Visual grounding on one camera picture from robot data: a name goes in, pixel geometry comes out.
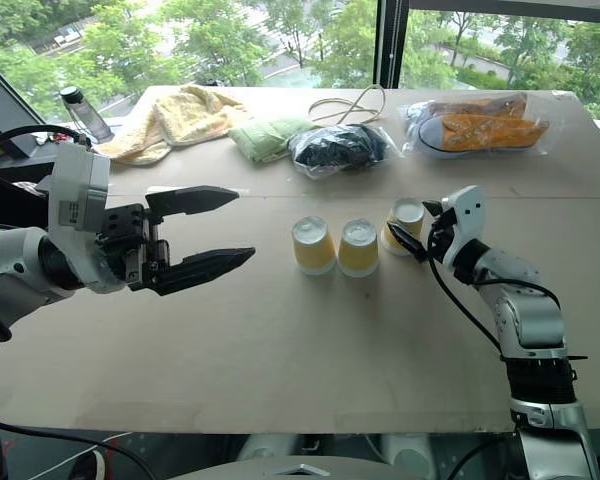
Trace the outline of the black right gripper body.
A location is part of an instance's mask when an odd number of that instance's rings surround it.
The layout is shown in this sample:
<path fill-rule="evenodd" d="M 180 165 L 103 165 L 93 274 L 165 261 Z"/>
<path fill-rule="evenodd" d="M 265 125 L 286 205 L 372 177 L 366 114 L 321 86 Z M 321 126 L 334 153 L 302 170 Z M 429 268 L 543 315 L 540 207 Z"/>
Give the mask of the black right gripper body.
<path fill-rule="evenodd" d="M 454 239 L 454 226 L 457 224 L 453 208 L 435 218 L 429 231 L 429 240 L 434 249 L 448 249 Z"/>

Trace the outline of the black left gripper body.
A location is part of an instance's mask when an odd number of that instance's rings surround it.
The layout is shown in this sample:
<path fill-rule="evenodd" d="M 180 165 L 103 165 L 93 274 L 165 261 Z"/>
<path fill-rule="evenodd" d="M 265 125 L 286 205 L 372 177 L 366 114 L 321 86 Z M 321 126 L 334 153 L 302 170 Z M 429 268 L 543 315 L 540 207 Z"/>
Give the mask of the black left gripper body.
<path fill-rule="evenodd" d="M 139 203 L 104 211 L 97 244 L 114 276 L 132 291 L 150 288 L 170 266 L 169 244 L 158 238 L 161 222 Z"/>

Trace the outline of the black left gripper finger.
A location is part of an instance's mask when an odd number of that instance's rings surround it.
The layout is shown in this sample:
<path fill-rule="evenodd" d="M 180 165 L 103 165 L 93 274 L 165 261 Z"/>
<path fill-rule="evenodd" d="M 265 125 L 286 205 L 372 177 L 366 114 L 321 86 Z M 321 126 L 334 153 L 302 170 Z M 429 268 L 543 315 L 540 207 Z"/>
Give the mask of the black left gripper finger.
<path fill-rule="evenodd" d="M 196 287 L 241 267 L 254 254 L 254 247 L 216 249 L 184 258 L 154 275 L 154 291 L 166 296 Z"/>
<path fill-rule="evenodd" d="M 215 186 L 196 186 L 150 193 L 145 196 L 156 218 L 195 215 L 216 210 L 239 198 L 239 193 Z"/>

